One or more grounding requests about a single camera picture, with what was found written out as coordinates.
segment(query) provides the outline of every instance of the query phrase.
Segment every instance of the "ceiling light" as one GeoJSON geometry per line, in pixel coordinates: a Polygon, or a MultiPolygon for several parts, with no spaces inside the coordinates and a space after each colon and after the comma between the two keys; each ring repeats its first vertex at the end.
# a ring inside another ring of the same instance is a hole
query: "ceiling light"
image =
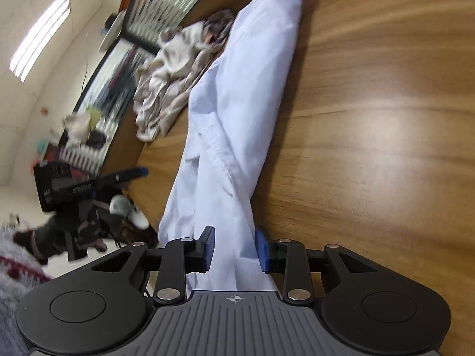
{"type": "Polygon", "coordinates": [[[10,63],[10,71],[22,82],[70,12],[69,0],[55,0],[30,29],[10,63]]]}

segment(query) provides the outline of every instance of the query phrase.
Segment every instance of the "folded white cloth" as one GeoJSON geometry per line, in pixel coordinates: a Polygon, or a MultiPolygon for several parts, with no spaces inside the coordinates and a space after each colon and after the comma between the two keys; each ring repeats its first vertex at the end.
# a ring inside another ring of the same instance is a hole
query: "folded white cloth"
{"type": "Polygon", "coordinates": [[[207,274],[187,289],[275,290],[260,268],[250,198],[274,132],[294,54],[301,0],[253,0],[237,16],[224,53],[189,99],[180,168],[159,225],[162,245],[216,229],[207,274]]]}
{"type": "Polygon", "coordinates": [[[160,131],[167,135],[181,109],[188,103],[192,87],[213,54],[221,49],[221,44],[204,42],[203,24],[201,21],[184,29],[162,31],[157,56],[137,69],[134,112],[140,140],[151,142],[160,131]]]}

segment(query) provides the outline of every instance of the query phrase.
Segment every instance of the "metal screw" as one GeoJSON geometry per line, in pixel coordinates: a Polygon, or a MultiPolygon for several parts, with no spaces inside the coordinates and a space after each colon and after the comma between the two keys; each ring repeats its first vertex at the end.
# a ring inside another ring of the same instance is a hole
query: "metal screw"
{"type": "Polygon", "coordinates": [[[288,292],[287,296],[295,301],[305,301],[312,297],[312,294],[305,289],[292,289],[288,292]]]}
{"type": "Polygon", "coordinates": [[[160,300],[174,300],[180,297],[180,291],[177,289],[173,289],[172,287],[167,287],[165,289],[160,289],[157,292],[157,297],[160,300]]]}

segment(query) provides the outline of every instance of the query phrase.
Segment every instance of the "black robotic device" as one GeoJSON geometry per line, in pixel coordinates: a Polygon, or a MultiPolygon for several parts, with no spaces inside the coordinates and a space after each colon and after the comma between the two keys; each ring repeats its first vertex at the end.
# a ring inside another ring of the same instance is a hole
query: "black robotic device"
{"type": "MultiPolygon", "coordinates": [[[[81,237],[78,227],[86,220],[94,222],[90,227],[101,231],[99,214],[94,205],[94,199],[99,191],[107,187],[117,186],[124,182],[146,177],[148,170],[145,167],[134,167],[91,179],[86,182],[75,183],[72,178],[71,167],[64,162],[43,161],[33,167],[38,198],[44,212],[56,212],[58,225],[63,226],[65,234],[68,260],[80,260],[87,256],[87,250],[81,249],[81,237]]],[[[104,235],[112,234],[103,231],[104,235]]]]}
{"type": "Polygon", "coordinates": [[[433,290],[339,245],[310,250],[259,228],[256,249],[264,272],[284,274],[281,297],[196,290],[186,299],[185,275],[210,269],[208,226],[199,240],[136,242],[40,286],[18,307],[18,327],[32,356],[438,355],[450,309],[433,290]]]}

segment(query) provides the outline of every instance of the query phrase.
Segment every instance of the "white garment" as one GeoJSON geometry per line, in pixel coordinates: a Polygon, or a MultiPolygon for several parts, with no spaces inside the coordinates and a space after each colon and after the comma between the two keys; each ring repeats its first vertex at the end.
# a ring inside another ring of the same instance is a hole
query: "white garment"
{"type": "Polygon", "coordinates": [[[160,51],[152,61],[137,69],[137,91],[134,96],[137,138],[155,140],[161,131],[165,136],[183,107],[189,93],[221,45],[205,44],[203,24],[184,29],[171,28],[160,33],[160,51]]]}
{"type": "Polygon", "coordinates": [[[159,225],[162,245],[215,227],[211,269],[188,275],[189,291],[276,288],[257,259],[250,198],[274,132],[301,5],[253,0],[191,92],[185,150],[159,225]]]}

